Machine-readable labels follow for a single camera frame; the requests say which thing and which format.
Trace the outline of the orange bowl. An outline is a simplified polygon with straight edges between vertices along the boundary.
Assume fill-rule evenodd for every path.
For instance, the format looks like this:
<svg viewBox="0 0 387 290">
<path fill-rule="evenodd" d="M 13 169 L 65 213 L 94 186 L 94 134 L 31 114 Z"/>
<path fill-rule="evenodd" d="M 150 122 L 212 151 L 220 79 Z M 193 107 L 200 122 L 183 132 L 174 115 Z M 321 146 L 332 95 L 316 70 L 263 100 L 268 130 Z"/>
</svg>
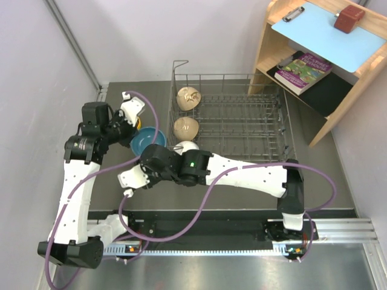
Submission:
<svg viewBox="0 0 387 290">
<path fill-rule="evenodd" d="M 137 117 L 136 128 L 141 129 L 141 119 Z"/>
</svg>

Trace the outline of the blue bowl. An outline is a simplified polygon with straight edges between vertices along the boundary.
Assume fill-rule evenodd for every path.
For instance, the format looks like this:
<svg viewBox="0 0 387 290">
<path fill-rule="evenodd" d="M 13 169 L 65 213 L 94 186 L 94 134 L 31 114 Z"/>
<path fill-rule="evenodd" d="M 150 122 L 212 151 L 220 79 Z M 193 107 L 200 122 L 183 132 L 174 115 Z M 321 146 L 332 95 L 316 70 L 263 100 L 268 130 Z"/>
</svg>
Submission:
<svg viewBox="0 0 387 290">
<path fill-rule="evenodd" d="M 155 135 L 155 127 L 143 127 L 141 128 L 132 139 L 130 147 L 135 156 L 140 156 L 144 149 L 151 144 Z M 164 133 L 159 130 L 154 144 L 158 144 L 166 147 L 167 141 Z"/>
</svg>

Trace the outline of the white bowl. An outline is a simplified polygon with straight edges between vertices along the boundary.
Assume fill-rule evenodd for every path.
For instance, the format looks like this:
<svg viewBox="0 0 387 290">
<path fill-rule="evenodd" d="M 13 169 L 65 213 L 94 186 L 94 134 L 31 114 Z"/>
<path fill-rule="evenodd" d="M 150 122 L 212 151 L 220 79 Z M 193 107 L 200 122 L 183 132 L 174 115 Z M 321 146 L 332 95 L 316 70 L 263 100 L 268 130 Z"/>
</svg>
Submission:
<svg viewBox="0 0 387 290">
<path fill-rule="evenodd" d="M 192 141 L 181 141 L 176 144 L 173 148 L 173 151 L 182 155 L 183 153 L 189 150 L 199 150 L 199 146 Z"/>
</svg>

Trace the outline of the tan speckled bowl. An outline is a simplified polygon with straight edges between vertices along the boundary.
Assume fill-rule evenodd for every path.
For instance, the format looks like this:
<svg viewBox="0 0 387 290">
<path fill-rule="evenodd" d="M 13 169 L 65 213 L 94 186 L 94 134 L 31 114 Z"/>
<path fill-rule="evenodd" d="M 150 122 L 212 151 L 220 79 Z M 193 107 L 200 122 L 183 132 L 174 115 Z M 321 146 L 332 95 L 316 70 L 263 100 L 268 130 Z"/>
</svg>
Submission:
<svg viewBox="0 0 387 290">
<path fill-rule="evenodd" d="M 181 117 L 174 122 L 173 133 L 180 141 L 192 141 L 199 131 L 199 123 L 190 117 Z"/>
</svg>

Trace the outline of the cream bowl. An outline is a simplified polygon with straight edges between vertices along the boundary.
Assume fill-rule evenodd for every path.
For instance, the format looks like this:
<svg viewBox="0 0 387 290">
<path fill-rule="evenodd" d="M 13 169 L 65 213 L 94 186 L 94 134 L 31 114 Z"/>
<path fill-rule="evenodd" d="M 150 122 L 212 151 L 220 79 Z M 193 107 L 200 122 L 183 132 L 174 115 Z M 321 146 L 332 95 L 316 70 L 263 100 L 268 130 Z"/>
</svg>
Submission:
<svg viewBox="0 0 387 290">
<path fill-rule="evenodd" d="M 177 104 L 182 111 L 195 108 L 201 101 L 201 93 L 193 87 L 186 86 L 177 92 Z"/>
</svg>

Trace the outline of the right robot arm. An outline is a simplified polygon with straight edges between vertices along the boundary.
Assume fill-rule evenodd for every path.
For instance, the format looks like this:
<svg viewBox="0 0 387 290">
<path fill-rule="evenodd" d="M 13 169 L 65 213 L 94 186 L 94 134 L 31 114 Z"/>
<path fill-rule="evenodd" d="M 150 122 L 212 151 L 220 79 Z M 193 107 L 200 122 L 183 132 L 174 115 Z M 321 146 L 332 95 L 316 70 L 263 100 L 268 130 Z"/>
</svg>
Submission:
<svg viewBox="0 0 387 290">
<path fill-rule="evenodd" d="M 289 239 L 298 238 L 303 224 L 304 177 L 297 161 L 253 164 L 191 149 L 182 154 L 161 145 L 149 145 L 140 156 L 140 168 L 152 185 L 173 181 L 186 187 L 198 184 L 212 190 L 216 185 L 228 185 L 257 190 L 274 196 L 282 213 L 282 232 Z"/>
</svg>

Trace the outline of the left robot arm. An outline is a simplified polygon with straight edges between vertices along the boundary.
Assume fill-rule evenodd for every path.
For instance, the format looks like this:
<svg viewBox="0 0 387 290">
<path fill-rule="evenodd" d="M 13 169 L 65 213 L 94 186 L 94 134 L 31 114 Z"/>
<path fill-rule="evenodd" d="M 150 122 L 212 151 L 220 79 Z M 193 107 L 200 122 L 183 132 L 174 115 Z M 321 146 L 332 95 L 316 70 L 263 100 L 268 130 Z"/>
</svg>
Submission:
<svg viewBox="0 0 387 290">
<path fill-rule="evenodd" d="M 95 269 L 113 236 L 128 240 L 136 235 L 137 225 L 129 219 L 115 226 L 108 218 L 91 233 L 87 220 L 96 172 L 104 155 L 112 144 L 129 147 L 142 112 L 143 105 L 137 101 L 124 102 L 116 111 L 103 101 L 82 106 L 77 132 L 64 145 L 64 181 L 56 221 L 48 239 L 39 242 L 38 255 L 59 266 Z"/>
</svg>

